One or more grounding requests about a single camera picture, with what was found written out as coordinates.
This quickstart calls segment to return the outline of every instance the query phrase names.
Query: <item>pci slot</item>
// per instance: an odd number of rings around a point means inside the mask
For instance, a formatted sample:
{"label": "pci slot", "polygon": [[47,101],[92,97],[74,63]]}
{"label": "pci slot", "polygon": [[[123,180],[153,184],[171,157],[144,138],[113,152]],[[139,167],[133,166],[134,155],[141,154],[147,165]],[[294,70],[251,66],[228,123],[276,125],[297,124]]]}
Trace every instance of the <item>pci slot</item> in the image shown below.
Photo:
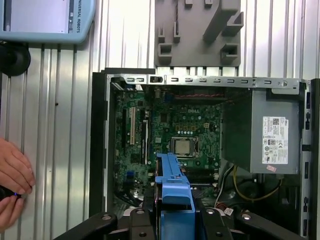
{"label": "pci slot", "polygon": [[126,155],[126,144],[127,144],[127,109],[122,109],[122,134],[121,134],[121,146],[122,150],[124,152],[124,155]]}
{"label": "pci slot", "polygon": [[141,131],[141,164],[147,164],[147,150],[148,150],[148,137],[149,137],[149,125],[148,120],[143,120]]}
{"label": "pci slot", "polygon": [[136,134],[136,107],[130,107],[130,145],[135,144]]}

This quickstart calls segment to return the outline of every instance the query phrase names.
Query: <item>yellow wire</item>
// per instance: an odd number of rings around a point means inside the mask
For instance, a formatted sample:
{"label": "yellow wire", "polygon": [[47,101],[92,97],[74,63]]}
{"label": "yellow wire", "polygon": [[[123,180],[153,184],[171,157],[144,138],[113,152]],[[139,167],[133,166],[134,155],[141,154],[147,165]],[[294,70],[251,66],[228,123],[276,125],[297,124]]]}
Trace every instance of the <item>yellow wire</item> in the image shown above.
{"label": "yellow wire", "polygon": [[249,197],[246,197],[245,195],[243,195],[239,189],[238,189],[238,186],[237,186],[237,178],[236,178],[236,174],[237,174],[237,166],[234,166],[234,170],[233,170],[233,184],[234,184],[234,187],[235,187],[235,190],[236,192],[239,194],[239,196],[247,201],[251,201],[251,202],[255,202],[255,201],[261,201],[263,199],[266,199],[268,197],[270,197],[272,194],[274,194],[276,191],[278,191],[279,187],[281,186],[282,184],[282,179],[280,180],[280,184],[279,186],[273,190],[272,192],[269,192],[267,195],[264,195],[262,197],[258,197],[258,198],[249,198]]}

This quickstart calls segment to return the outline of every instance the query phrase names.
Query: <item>motherboard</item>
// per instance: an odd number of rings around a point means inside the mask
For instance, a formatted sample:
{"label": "motherboard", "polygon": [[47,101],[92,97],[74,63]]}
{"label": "motherboard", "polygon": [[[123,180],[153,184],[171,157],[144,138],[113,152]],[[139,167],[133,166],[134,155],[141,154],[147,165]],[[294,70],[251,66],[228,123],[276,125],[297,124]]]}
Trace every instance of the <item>motherboard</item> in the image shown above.
{"label": "motherboard", "polygon": [[177,156],[186,174],[197,178],[207,173],[211,185],[217,184],[222,145],[221,105],[175,104],[171,99],[166,92],[150,97],[143,91],[128,91],[117,96],[114,173],[117,191],[154,185],[156,155],[168,152]]}

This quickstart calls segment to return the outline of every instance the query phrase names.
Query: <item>pcie slot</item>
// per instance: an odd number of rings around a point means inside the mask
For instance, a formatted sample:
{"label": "pcie slot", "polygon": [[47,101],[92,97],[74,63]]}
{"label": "pcie slot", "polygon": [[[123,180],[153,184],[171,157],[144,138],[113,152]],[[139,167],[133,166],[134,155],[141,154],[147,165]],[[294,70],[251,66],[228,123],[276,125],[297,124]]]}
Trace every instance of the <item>pcie slot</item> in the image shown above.
{"label": "pcie slot", "polygon": [[135,144],[136,134],[136,107],[130,107],[130,145]]}
{"label": "pcie slot", "polygon": [[147,151],[148,151],[148,136],[149,136],[149,126],[148,120],[143,120],[142,131],[141,131],[141,164],[147,164]]}

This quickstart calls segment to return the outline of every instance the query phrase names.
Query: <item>capacitor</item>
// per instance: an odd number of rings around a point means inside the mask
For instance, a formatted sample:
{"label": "capacitor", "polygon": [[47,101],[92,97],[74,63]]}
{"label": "capacitor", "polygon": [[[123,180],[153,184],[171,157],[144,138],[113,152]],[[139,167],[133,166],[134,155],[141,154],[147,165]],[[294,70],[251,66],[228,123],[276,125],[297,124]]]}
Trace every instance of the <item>capacitor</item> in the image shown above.
{"label": "capacitor", "polygon": [[155,90],[154,97],[156,99],[159,99],[161,97],[161,90],[159,88]]}

